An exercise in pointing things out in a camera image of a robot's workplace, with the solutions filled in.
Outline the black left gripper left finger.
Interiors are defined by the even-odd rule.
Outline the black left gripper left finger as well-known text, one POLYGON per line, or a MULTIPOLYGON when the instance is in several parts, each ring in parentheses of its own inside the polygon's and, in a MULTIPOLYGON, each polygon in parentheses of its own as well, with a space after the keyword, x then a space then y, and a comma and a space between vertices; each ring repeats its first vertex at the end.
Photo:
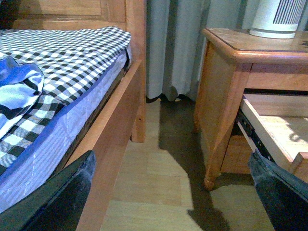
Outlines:
POLYGON ((90 193, 96 168, 94 151, 48 179, 0 215, 2 231, 74 231, 90 193))

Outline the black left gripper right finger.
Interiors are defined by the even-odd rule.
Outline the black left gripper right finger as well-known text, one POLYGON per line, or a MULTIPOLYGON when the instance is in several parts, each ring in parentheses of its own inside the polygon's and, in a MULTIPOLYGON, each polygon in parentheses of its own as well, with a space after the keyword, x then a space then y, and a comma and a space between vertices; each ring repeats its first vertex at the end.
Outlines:
POLYGON ((263 157, 251 153, 248 166, 256 192, 276 231, 308 229, 308 184, 263 157))

